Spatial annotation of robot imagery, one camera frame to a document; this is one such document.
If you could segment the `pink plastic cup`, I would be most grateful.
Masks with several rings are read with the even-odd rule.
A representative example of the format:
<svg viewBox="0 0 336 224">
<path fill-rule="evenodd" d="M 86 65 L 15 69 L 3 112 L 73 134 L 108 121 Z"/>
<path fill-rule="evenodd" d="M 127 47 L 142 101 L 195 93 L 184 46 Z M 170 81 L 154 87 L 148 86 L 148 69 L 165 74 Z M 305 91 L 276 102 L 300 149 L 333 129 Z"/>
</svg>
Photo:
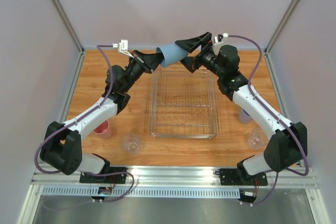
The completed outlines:
<svg viewBox="0 0 336 224">
<path fill-rule="evenodd" d="M 97 128 L 95 128 L 93 132 L 102 139 L 110 138 L 112 135 L 112 128 L 110 122 L 108 120 L 104 121 Z"/>
</svg>

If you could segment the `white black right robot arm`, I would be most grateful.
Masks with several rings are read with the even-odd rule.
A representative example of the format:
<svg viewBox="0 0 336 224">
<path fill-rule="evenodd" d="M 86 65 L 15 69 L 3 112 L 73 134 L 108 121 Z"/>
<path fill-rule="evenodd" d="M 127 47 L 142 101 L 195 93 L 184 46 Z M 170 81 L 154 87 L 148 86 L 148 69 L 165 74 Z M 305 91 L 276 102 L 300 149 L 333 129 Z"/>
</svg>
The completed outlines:
<svg viewBox="0 0 336 224">
<path fill-rule="evenodd" d="M 291 170 L 291 165 L 303 161 L 307 176 L 307 128 L 302 122 L 293 123 L 267 103 L 239 71 L 240 57 L 236 47 L 226 45 L 224 38 L 229 34 L 213 37 L 206 32 L 195 38 L 177 40 L 175 44 L 192 53 L 197 48 L 200 52 L 193 57 L 185 57 L 181 63 L 189 72 L 203 66 L 218 77 L 220 92 L 236 105 L 245 110 L 259 125 L 269 142 L 262 154 L 248 157 L 237 164 L 237 180 L 244 185 L 250 184 L 256 175 L 269 171 Z"/>
</svg>

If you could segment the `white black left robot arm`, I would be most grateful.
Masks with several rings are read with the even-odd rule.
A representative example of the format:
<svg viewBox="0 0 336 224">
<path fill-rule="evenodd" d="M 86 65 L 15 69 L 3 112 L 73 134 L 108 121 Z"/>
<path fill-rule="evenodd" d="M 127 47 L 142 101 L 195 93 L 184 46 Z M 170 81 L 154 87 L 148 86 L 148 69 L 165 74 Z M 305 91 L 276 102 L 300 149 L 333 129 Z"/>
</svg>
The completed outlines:
<svg viewBox="0 0 336 224">
<path fill-rule="evenodd" d="M 130 88 L 143 73 L 152 73 L 163 59 L 161 52 L 145 54 L 135 50 L 125 68 L 109 65 L 105 91 L 94 105 L 71 120 L 48 125 L 45 140 L 37 152 L 40 159 L 55 168 L 55 173 L 81 172 L 97 182 L 107 181 L 109 162 L 96 154 L 83 153 L 82 141 L 127 106 Z"/>
</svg>

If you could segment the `blue plastic cup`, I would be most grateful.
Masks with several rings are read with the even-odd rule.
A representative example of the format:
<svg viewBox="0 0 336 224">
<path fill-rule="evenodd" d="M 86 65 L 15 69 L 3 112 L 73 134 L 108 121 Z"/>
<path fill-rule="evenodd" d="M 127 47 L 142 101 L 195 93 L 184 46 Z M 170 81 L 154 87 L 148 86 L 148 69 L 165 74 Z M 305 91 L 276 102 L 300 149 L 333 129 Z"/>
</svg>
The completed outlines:
<svg viewBox="0 0 336 224">
<path fill-rule="evenodd" d="M 175 43 L 159 46 L 156 48 L 156 53 L 163 54 L 161 67 L 165 68 L 187 57 L 188 52 Z"/>
</svg>

